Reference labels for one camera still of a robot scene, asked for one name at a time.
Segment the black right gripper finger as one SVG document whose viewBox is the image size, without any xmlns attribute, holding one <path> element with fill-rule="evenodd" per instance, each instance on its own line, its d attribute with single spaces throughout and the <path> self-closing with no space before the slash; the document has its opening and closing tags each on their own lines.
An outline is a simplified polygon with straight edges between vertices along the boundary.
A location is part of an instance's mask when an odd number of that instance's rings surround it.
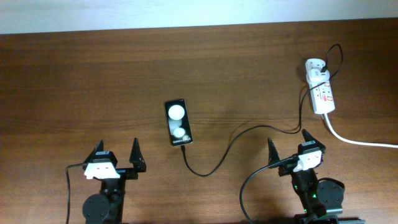
<svg viewBox="0 0 398 224">
<path fill-rule="evenodd" d="M 306 142 L 314 141 L 316 146 L 319 147 L 321 151 L 324 151 L 326 149 L 326 146 L 317 139 L 315 139 L 306 129 L 302 130 L 302 135 Z"/>
<path fill-rule="evenodd" d="M 276 149 L 271 138 L 267 139 L 267 143 L 268 143 L 268 150 L 269 150 L 268 166 L 270 168 L 273 168 L 273 167 L 275 167 L 275 165 L 277 163 L 280 162 L 280 158 L 279 158 L 277 149 Z"/>
</svg>

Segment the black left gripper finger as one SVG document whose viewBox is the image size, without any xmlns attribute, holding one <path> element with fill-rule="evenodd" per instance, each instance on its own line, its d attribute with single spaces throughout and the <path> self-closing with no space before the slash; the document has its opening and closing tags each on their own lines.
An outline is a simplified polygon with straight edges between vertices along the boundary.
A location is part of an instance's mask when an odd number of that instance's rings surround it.
<svg viewBox="0 0 398 224">
<path fill-rule="evenodd" d="M 134 142 L 131 149 L 131 154 L 129 157 L 129 162 L 132 164 L 133 169 L 136 172 L 146 171 L 146 162 L 140 150 L 138 138 L 134 138 Z"/>
<path fill-rule="evenodd" d="M 94 156 L 97 152 L 102 152 L 102 151 L 104 151 L 104 142 L 103 142 L 103 140 L 100 140 L 90 155 Z"/>
</svg>

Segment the black and cream flip phone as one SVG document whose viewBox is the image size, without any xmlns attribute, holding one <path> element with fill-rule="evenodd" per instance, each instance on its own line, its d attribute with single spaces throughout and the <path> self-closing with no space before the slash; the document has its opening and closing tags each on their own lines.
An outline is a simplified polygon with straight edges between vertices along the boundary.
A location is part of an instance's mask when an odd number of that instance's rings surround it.
<svg viewBox="0 0 398 224">
<path fill-rule="evenodd" d="M 166 101 L 164 106 L 171 145 L 182 146 L 191 144 L 193 142 L 193 135 L 185 100 Z"/>
</svg>

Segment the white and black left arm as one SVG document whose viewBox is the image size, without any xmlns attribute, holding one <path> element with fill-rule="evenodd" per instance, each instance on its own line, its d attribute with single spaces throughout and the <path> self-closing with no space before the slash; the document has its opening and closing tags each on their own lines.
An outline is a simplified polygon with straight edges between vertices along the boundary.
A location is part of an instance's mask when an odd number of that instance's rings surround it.
<svg viewBox="0 0 398 224">
<path fill-rule="evenodd" d="M 138 139 L 134 139 L 128 168 L 118 168 L 118 160 L 111 151 L 104 149 L 102 140 L 85 159 L 83 166 L 87 179 L 101 182 L 97 194 L 89 196 L 82 207 L 86 224 L 120 224 L 123 222 L 125 186 L 128 180 L 137 180 L 138 174 L 146 171 Z"/>
</svg>

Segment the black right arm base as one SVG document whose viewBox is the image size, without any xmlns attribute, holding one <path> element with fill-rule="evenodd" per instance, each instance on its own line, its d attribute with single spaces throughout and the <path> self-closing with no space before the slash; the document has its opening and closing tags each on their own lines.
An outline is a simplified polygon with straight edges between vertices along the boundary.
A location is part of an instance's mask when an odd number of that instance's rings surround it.
<svg viewBox="0 0 398 224">
<path fill-rule="evenodd" d="M 317 196 L 324 206 L 327 215 L 338 215 L 343 213 L 342 203 L 344 200 L 344 183 L 331 179 L 322 178 L 317 187 Z"/>
</svg>

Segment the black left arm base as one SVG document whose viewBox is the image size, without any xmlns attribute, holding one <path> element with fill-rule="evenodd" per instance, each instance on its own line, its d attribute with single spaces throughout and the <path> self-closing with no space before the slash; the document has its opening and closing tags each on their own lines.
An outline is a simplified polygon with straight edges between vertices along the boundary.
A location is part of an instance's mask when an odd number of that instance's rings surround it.
<svg viewBox="0 0 398 224">
<path fill-rule="evenodd" d="M 101 224 L 110 212 L 110 202 L 105 195 L 94 194 L 89 196 L 82 208 L 86 224 Z"/>
</svg>

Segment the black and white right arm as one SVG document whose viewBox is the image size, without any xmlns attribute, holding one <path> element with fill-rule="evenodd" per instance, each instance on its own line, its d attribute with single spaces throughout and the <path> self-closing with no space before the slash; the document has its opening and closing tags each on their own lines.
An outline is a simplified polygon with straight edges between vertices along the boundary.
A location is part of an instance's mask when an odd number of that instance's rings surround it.
<svg viewBox="0 0 398 224">
<path fill-rule="evenodd" d="M 298 145 L 297 153 L 292 156 L 280 159 L 277 149 L 268 139 L 269 160 L 271 169 L 278 169 L 280 177 L 289 175 L 292 178 L 292 187 L 298 195 L 305 216 L 299 223 L 309 223 L 326 214 L 326 210 L 320 204 L 317 196 L 318 178 L 314 168 L 323 162 L 323 155 L 326 146 L 315 139 L 307 130 L 302 131 L 304 143 Z"/>
</svg>

